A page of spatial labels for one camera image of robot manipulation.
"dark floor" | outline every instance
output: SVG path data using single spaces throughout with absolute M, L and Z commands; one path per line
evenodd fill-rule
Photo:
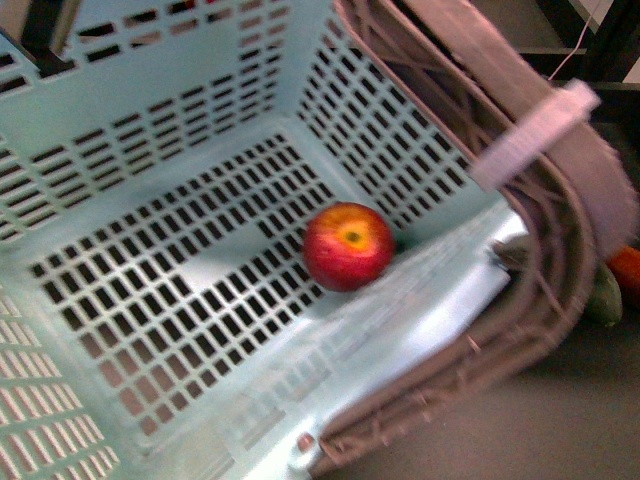
M 473 0 L 516 47 L 558 46 L 533 0 Z M 597 125 L 640 189 L 615 125 Z M 536 366 L 323 480 L 637 480 L 640 312 L 612 329 L 584 322 Z

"white label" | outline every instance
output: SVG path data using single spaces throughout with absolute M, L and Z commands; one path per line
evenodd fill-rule
M 484 190 L 500 188 L 573 126 L 588 120 L 598 105 L 600 99 L 586 83 L 571 80 L 489 145 L 471 177 Z

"cable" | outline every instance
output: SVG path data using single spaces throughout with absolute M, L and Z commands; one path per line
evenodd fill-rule
M 598 11 L 598 8 L 600 8 L 600 5 L 602 5 L 603 0 L 600 0 L 598 2 L 598 4 L 596 5 L 596 7 L 593 9 L 593 12 L 591 13 L 591 15 L 589 15 L 589 18 L 587 18 L 587 22 L 584 25 L 584 28 L 582 29 L 582 33 L 580 34 L 580 38 L 578 38 L 578 44 L 576 45 L 576 48 L 574 48 L 571 53 L 569 53 L 569 55 L 567 55 L 567 57 L 562 61 L 562 63 L 560 65 L 558 65 L 558 68 L 556 68 L 556 70 L 549 76 L 549 81 L 553 80 L 553 78 L 558 74 L 558 72 L 560 70 L 562 70 L 562 67 L 564 67 L 566 65 L 566 63 L 571 59 L 571 57 L 573 57 L 576 52 L 580 49 L 580 45 L 582 44 L 582 40 L 584 40 L 584 36 L 587 33 L 587 29 L 589 28 L 589 22 L 591 22 L 591 20 L 593 19 L 593 16 L 596 14 L 596 12 Z

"apple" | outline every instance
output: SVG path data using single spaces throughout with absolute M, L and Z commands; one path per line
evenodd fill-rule
M 395 242 L 375 211 L 337 203 L 307 225 L 302 253 L 311 277 L 328 290 L 349 292 L 378 278 L 391 262 Z

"orange object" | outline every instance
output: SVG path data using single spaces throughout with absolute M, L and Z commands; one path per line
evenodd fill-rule
M 622 301 L 640 309 L 640 251 L 625 246 L 609 259 L 607 266 L 620 286 Z

